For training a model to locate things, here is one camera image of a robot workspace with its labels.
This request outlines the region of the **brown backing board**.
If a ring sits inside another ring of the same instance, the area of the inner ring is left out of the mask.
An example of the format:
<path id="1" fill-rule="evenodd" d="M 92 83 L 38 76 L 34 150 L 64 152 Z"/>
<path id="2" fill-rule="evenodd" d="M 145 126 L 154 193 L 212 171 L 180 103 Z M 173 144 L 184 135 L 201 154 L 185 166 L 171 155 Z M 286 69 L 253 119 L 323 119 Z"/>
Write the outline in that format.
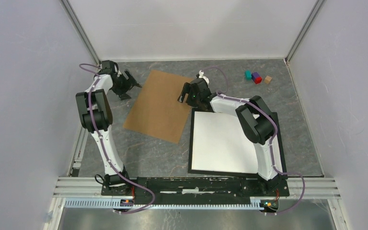
<path id="1" fill-rule="evenodd" d="M 192 79 L 151 70 L 123 128 L 177 144 L 191 107 L 178 102 L 185 83 Z"/>

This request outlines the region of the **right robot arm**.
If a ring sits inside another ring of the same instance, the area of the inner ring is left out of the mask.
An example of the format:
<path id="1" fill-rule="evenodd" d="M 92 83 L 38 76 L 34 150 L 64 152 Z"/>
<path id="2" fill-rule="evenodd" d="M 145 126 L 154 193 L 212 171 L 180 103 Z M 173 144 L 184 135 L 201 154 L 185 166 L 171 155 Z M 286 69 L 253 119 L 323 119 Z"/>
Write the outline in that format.
<path id="1" fill-rule="evenodd" d="M 254 144 L 258 163 L 258 191 L 271 195 L 283 179 L 280 144 L 277 139 L 278 124 L 274 113 L 262 97 L 256 95 L 250 99 L 235 98 L 221 92 L 212 93 L 204 78 L 186 82 L 177 99 L 204 112 L 223 113 L 237 117 L 245 137 Z"/>

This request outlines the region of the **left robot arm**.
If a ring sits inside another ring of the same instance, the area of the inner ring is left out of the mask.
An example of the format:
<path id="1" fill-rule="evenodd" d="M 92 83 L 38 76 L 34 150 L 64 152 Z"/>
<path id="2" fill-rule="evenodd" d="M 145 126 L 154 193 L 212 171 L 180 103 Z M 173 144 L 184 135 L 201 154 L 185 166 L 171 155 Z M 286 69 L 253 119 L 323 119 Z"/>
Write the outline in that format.
<path id="1" fill-rule="evenodd" d="M 81 125 L 94 138 L 104 164 L 105 175 L 94 178 L 102 186 L 102 195 L 127 195 L 133 185 L 112 136 L 113 114 L 107 93 L 112 91 L 120 100 L 127 100 L 128 91 L 141 85 L 129 70 L 121 72 L 111 60 L 102 61 L 93 74 L 93 83 L 76 94 L 76 103 Z"/>

